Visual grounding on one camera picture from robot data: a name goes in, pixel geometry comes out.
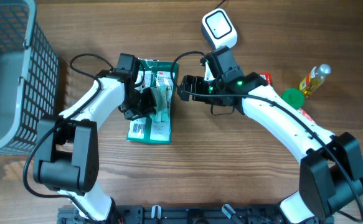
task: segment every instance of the brown tabletop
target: brown tabletop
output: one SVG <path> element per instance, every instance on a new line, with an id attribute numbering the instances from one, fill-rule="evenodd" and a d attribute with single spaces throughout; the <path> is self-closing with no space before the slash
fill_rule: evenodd
<path id="1" fill-rule="evenodd" d="M 190 50 L 208 52 L 200 23 L 219 3 L 67 2 L 41 0 L 47 4 L 37 7 L 37 20 L 61 63 L 60 109 L 92 84 L 68 69 L 75 55 L 99 54 L 116 65 L 120 53 L 173 61 Z M 223 7 L 238 32 L 235 59 L 246 74 L 270 72 L 278 94 L 296 87 L 314 66 L 331 66 L 332 74 L 303 108 L 335 134 L 353 134 L 363 155 L 363 1 L 230 0 Z M 94 58 L 75 66 L 90 73 L 106 68 Z M 203 76 L 198 56 L 182 59 L 179 74 Z M 127 141 L 129 121 L 117 110 L 101 127 L 98 180 L 117 205 L 277 203 L 298 189 L 298 163 L 257 122 L 238 112 L 212 116 L 209 105 L 178 96 L 173 105 L 171 145 Z M 25 159 L 0 157 L 0 223 L 54 223 L 57 209 L 69 202 L 29 194 L 21 181 Z M 344 210 L 358 215 L 355 203 Z M 351 223 L 340 215 L 336 221 Z"/>

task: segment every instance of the plastic basket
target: plastic basket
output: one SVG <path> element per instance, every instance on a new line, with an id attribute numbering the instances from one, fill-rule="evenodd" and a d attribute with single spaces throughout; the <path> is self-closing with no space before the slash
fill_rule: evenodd
<path id="1" fill-rule="evenodd" d="M 0 0 L 0 155 L 26 154 L 55 113 L 59 66 L 33 0 Z"/>

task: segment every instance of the green round object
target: green round object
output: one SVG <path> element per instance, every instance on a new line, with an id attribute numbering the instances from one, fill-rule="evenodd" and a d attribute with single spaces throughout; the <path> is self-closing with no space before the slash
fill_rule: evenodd
<path id="1" fill-rule="evenodd" d="M 281 98 L 296 110 L 304 105 L 303 93 L 295 88 L 285 90 L 285 92 L 282 93 Z"/>

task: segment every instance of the table surface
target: table surface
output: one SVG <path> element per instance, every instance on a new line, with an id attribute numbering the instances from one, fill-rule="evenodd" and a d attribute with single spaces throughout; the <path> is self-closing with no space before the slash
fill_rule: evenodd
<path id="1" fill-rule="evenodd" d="M 92 84 L 68 69 L 73 56 L 95 53 L 116 64 L 122 52 L 170 62 L 190 50 L 208 52 L 200 23 L 219 3 L 66 2 L 37 6 L 37 20 L 60 59 L 62 109 Z M 314 66 L 330 64 L 332 74 L 303 108 L 335 134 L 353 134 L 363 155 L 363 1 L 230 0 L 223 7 L 238 32 L 235 59 L 245 73 L 270 72 L 279 94 Z M 93 58 L 81 58 L 76 67 L 90 73 L 106 68 Z M 203 76 L 198 56 L 182 59 L 179 74 Z M 98 180 L 117 205 L 277 203 L 298 189 L 298 163 L 257 122 L 237 112 L 212 116 L 209 105 L 178 97 L 173 105 L 171 145 L 127 141 L 129 121 L 119 111 L 101 127 Z M 25 159 L 0 157 L 0 223 L 53 223 L 69 202 L 29 194 L 21 181 Z M 344 210 L 358 215 L 354 203 Z"/>

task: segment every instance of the yellow bottle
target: yellow bottle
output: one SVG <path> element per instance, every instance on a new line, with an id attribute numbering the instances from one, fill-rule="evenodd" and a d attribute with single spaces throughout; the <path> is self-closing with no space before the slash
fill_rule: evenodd
<path id="1" fill-rule="evenodd" d="M 329 75 L 331 68 L 327 64 L 315 66 L 310 74 L 304 78 L 299 84 L 299 90 L 303 93 L 305 98 L 308 98 L 313 92 L 325 81 L 325 77 Z"/>

